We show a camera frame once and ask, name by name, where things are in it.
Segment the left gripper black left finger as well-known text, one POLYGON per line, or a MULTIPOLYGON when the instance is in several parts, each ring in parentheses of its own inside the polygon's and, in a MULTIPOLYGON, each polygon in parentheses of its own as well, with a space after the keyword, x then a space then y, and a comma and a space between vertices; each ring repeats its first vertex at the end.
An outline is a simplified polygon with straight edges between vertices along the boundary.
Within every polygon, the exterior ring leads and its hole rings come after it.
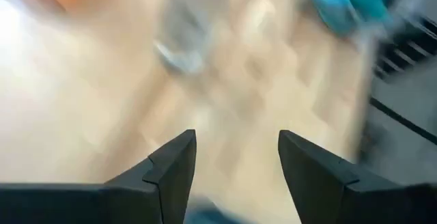
POLYGON ((193 129, 101 184, 1 185, 2 223, 183 223, 195 172, 193 129))

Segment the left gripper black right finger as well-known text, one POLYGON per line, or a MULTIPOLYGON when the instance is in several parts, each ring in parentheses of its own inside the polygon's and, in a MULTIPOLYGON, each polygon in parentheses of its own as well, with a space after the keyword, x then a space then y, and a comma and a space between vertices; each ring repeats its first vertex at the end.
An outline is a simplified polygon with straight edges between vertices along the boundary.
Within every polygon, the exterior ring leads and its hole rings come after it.
POLYGON ((278 152, 302 223, 435 223, 436 185, 400 185, 289 131, 278 152))

